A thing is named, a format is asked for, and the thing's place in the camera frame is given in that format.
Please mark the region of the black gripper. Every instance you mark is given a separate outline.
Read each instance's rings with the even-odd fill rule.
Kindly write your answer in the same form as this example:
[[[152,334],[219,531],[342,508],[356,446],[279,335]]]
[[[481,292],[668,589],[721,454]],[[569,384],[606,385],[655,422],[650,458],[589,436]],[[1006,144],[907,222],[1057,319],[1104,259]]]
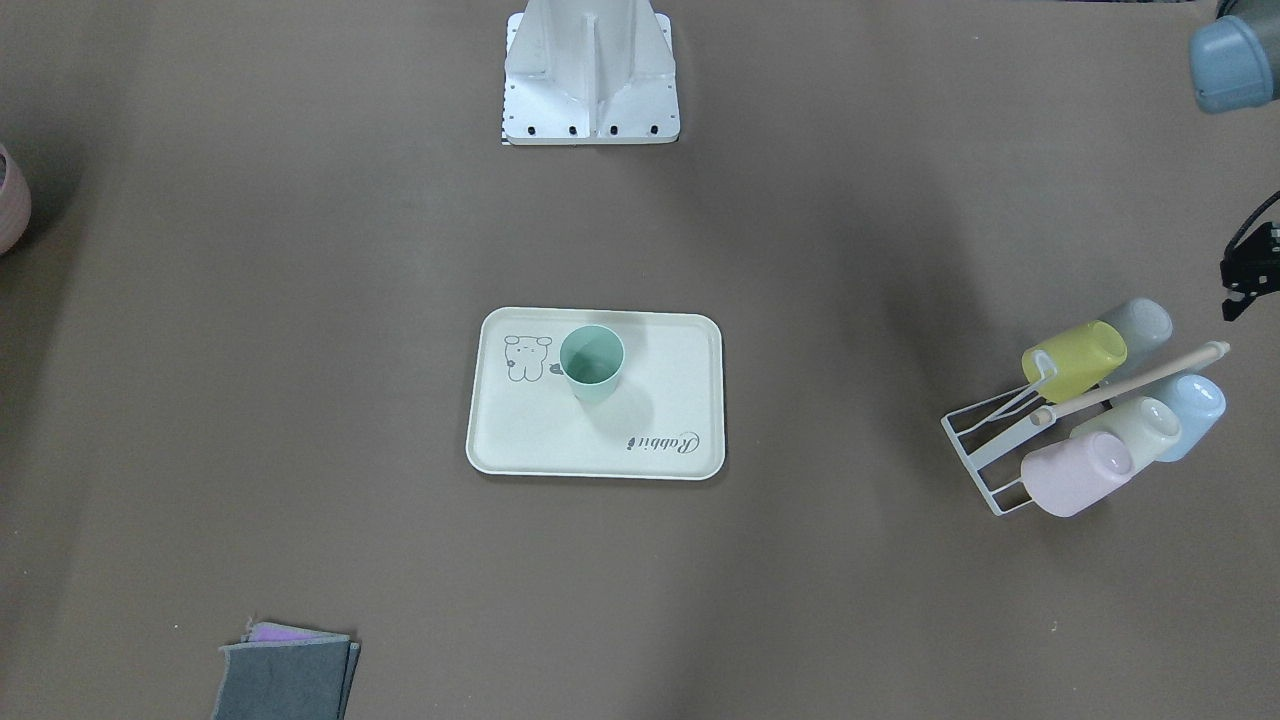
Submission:
[[[1224,320],[1235,322],[1251,306],[1251,299],[1277,292],[1279,228],[1266,222],[1225,252],[1220,263]]]

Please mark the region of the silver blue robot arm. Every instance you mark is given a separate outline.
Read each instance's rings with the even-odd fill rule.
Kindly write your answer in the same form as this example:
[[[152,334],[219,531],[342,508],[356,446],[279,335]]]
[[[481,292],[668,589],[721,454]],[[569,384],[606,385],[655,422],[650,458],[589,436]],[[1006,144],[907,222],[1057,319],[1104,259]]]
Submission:
[[[1190,79],[1206,114],[1262,108],[1279,96],[1279,3],[1220,1],[1212,23],[1189,42]],[[1277,205],[1272,192],[1226,242],[1219,264],[1225,322],[1257,299],[1277,292],[1277,223],[1262,215]]]

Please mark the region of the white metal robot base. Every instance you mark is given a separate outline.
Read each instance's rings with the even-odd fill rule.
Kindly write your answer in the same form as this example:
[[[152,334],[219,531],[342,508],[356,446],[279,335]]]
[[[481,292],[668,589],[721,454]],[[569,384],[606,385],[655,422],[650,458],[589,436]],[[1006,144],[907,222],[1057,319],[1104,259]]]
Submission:
[[[649,1],[529,1],[506,22],[509,146],[678,141],[671,18]]]

